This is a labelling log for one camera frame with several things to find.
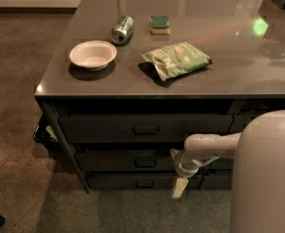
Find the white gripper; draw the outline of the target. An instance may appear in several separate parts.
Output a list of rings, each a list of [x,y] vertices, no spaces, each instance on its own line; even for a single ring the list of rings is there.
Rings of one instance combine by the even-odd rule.
[[[202,165],[200,162],[190,159],[184,150],[170,149],[170,153],[174,162],[174,169],[180,176],[174,178],[172,189],[172,198],[178,199],[188,185],[187,178],[193,177]]]

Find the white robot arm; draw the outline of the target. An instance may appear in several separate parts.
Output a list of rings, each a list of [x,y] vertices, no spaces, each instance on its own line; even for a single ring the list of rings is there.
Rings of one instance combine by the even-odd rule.
[[[174,198],[200,168],[232,158],[230,233],[285,233],[285,110],[256,117],[240,133],[193,134],[171,155]]]

